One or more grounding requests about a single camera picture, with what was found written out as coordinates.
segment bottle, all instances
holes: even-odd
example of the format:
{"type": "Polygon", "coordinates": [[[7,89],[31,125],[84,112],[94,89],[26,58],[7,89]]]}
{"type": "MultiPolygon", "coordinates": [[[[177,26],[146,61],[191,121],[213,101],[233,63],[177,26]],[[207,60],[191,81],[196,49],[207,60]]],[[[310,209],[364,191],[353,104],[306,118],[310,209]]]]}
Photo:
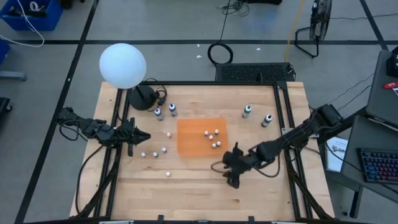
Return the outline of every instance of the bottle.
{"type": "Polygon", "coordinates": [[[250,112],[251,112],[251,106],[250,106],[250,105],[247,105],[247,106],[244,108],[244,110],[243,110],[242,117],[243,117],[243,118],[248,118],[250,112]]]}
{"type": "Polygon", "coordinates": [[[155,113],[158,121],[163,121],[164,117],[163,117],[162,111],[159,108],[156,108],[154,110],[154,113],[155,113]]]}
{"type": "Polygon", "coordinates": [[[170,109],[170,112],[171,112],[172,116],[178,115],[177,109],[176,109],[176,107],[175,107],[175,105],[174,105],[173,103],[171,103],[171,104],[169,105],[169,109],[170,109]]]}
{"type": "Polygon", "coordinates": [[[267,116],[264,118],[264,120],[262,120],[261,126],[263,126],[263,127],[265,128],[266,126],[268,126],[269,123],[271,123],[271,121],[272,121],[272,115],[269,114],[269,115],[267,115],[267,116]]]}

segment white ball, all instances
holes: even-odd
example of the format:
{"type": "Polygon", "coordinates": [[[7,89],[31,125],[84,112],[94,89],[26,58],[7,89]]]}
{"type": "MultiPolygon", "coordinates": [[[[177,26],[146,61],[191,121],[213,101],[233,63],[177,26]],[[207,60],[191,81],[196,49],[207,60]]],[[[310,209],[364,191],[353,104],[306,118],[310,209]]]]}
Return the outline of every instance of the white ball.
{"type": "Polygon", "coordinates": [[[129,44],[109,46],[99,58],[99,70],[112,86],[128,89],[137,86],[147,72],[142,53],[129,44]]]}

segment fan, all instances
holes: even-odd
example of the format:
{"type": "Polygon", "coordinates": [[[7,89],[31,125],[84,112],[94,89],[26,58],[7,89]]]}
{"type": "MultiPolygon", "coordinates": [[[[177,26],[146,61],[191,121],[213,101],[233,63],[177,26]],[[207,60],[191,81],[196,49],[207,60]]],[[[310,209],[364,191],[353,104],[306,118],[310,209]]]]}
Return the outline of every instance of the fan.
{"type": "Polygon", "coordinates": [[[314,0],[312,4],[310,27],[302,28],[296,31],[294,45],[312,58],[315,58],[319,55],[319,41],[325,38],[326,32],[328,31],[330,12],[331,0],[314,0]],[[299,32],[307,29],[310,30],[310,40],[313,40],[315,45],[317,46],[316,55],[313,55],[310,52],[304,50],[297,44],[297,36],[299,32]]]}

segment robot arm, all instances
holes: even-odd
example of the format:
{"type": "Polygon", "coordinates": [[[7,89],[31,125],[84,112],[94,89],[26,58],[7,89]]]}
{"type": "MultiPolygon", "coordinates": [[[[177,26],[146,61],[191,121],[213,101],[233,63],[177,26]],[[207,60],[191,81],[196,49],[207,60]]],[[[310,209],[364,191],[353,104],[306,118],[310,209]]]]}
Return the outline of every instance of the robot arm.
{"type": "Polygon", "coordinates": [[[226,152],[223,156],[223,163],[229,169],[224,173],[227,183],[236,189],[239,188],[239,176],[244,172],[268,166],[284,148],[306,146],[311,135],[332,131],[341,124],[342,120],[332,105],[324,105],[315,109],[300,126],[273,141],[259,143],[250,148],[249,154],[245,156],[236,143],[232,152],[226,152]]]}
{"type": "Polygon", "coordinates": [[[96,139],[105,147],[118,147],[122,143],[129,144],[128,155],[132,156],[132,146],[150,139],[150,134],[135,127],[134,118],[123,121],[120,127],[112,128],[106,121],[82,118],[73,112],[72,108],[61,110],[57,123],[60,126],[76,126],[89,139],[96,139]]]}

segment gray floor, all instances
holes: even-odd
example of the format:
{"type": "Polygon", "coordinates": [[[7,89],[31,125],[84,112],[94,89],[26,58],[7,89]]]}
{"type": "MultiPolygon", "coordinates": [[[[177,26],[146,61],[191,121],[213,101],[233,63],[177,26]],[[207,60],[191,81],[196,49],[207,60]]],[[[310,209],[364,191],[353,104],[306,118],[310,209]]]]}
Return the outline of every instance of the gray floor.
{"type": "MultiPolygon", "coordinates": [[[[79,40],[93,0],[65,11],[53,32],[44,32],[47,40],[79,40]]],[[[396,0],[367,0],[374,15],[398,11],[396,0]]],[[[88,33],[88,40],[201,40],[220,36],[223,15],[217,6],[225,0],[101,0],[88,33]]],[[[286,40],[298,0],[284,0],[280,6],[251,5],[247,17],[229,16],[224,39],[286,40]]],[[[312,1],[306,0],[297,28],[309,23],[312,1]]],[[[334,0],[332,17],[363,17],[357,0],[334,0]]],[[[386,40],[398,40],[398,16],[375,18],[386,40]]],[[[12,39],[35,40],[30,32],[15,32],[0,21],[0,33],[12,39]]],[[[300,38],[308,39],[308,33],[300,38]]],[[[331,21],[327,40],[377,40],[368,20],[331,21]]],[[[11,45],[0,70],[26,72],[26,82],[1,80],[0,96],[12,99],[14,110],[5,120],[0,134],[0,223],[12,223],[25,193],[37,156],[60,96],[76,45],[45,45],[33,49],[11,45]]],[[[101,52],[107,45],[85,45],[81,53],[65,106],[72,106],[82,116],[92,117],[100,83],[98,69],[101,52]]],[[[137,45],[148,64],[147,77],[159,80],[214,80],[214,66],[206,57],[208,45],[137,45]]],[[[284,45],[230,45],[234,62],[281,62],[284,45]]],[[[304,46],[315,50],[314,46],[304,46]]],[[[304,82],[312,107],[331,101],[360,80],[373,73],[379,45],[321,45],[320,56],[311,59],[290,46],[289,62],[304,82]]],[[[227,53],[215,48],[214,58],[225,60],[227,53]]],[[[371,80],[362,83],[338,101],[344,105],[371,80]]],[[[341,110],[349,116],[366,104],[368,92],[341,110]]],[[[85,142],[70,142],[55,132],[26,221],[67,218],[75,192],[85,142]]],[[[354,222],[392,223],[398,205],[365,190],[357,220],[343,216],[351,206],[352,191],[329,182],[336,217],[354,222]]]]}

